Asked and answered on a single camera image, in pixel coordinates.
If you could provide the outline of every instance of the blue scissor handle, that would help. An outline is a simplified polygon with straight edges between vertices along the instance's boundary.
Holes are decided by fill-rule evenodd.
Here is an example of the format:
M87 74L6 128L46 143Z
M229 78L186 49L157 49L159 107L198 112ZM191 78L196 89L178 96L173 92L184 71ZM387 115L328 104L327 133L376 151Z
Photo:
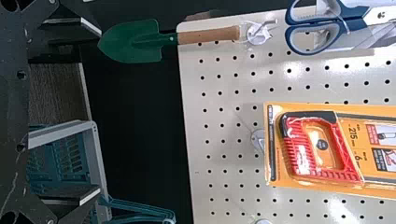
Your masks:
M315 49L311 49L307 51L306 49L299 49L293 41L293 37L299 33L305 32L317 32L326 30L329 32L327 36L327 41L325 41L322 45ZM321 53L323 50L331 46L342 34L346 34L347 29L345 28L344 24L341 21L333 21L333 22L326 22L322 24L307 24L307 25L300 25L300 26L291 26L286 30L285 37L286 42L289 45L289 48L293 50L295 53L309 56Z
M340 17L344 20L362 19L369 10L369 7L346 7L340 0L325 0L327 2L327 6L331 10L329 14L311 15L298 18L293 14L293 10L300 1L301 0L295 0L293 4L288 7L285 17L285 21L288 25L334 21L338 20Z
M315 55L321 53L323 50L334 44L334 42L337 41L337 39L342 34L346 34L346 26L349 27L350 31L360 30L367 27L364 20L346 21L346 24L344 24L342 21L328 21L317 24L291 26L286 30L285 33L286 42L288 43L289 48L297 54L304 56ZM296 34L318 31L328 31L329 34L328 36L323 37L323 44L315 49L311 49L309 51L307 51L306 49L299 49L293 42L293 38Z

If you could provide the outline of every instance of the tool display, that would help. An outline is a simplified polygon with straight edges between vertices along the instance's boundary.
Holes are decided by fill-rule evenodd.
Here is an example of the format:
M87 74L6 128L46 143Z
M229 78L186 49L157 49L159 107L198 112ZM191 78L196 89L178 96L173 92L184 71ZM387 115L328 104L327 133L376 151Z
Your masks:
M269 184L396 199L395 106L265 108Z
M300 55L315 55L334 44L344 34L362 30L371 25L394 22L396 6L346 7L340 0L328 0L327 12L319 15L297 17L294 8L296 0L286 11L286 23L290 26L285 38L291 50ZM320 32L321 43L314 49L301 49L293 41L299 33Z

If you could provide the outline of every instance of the wooden handle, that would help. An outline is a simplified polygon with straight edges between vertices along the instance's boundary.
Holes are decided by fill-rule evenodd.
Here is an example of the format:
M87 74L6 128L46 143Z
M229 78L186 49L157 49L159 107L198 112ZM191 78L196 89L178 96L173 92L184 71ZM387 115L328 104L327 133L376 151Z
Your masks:
M225 28L191 31L178 33L178 44L196 44L212 42L216 40L238 40L240 36L239 26L230 26Z

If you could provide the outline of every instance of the plastic blister pack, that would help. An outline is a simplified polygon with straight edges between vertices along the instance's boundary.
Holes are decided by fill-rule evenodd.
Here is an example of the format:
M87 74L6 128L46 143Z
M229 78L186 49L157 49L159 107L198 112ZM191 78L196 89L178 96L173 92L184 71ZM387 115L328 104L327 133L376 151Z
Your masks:
M267 104L267 183L396 199L395 114L395 106Z

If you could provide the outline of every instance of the pegboard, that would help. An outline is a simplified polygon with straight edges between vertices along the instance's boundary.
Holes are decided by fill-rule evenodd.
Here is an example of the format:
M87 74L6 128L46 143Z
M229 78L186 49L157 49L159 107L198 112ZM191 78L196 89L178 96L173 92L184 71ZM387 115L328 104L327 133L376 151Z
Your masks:
M394 223L394 201L265 185L263 154L250 141L263 128L264 102L396 102L395 49L299 56L286 45L284 14L177 27L184 32L278 19L274 37L262 46L220 41L178 47L194 223ZM313 43L310 35L298 38L308 47Z

